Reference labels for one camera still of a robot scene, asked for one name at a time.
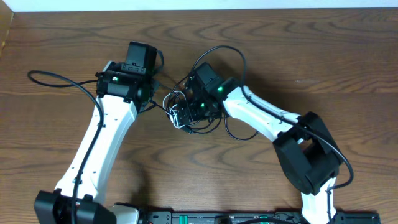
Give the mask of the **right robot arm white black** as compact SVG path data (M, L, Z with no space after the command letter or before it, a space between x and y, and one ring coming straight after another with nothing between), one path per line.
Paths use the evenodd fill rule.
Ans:
M192 98L180 104L178 123L218 119L240 120L270 140L290 183L302 194L302 216L308 223L332 223L333 190L339 149L320 117L282 110L256 96L235 78L221 78L208 63L189 74L185 89Z

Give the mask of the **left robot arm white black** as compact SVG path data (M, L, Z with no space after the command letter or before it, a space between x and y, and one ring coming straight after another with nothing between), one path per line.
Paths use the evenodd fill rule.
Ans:
M128 203L104 206L109 175L121 143L159 87L162 52L130 42L124 62L109 61L96 73L95 108L77 153L53 192L41 190L34 202L40 223L139 223L140 211Z

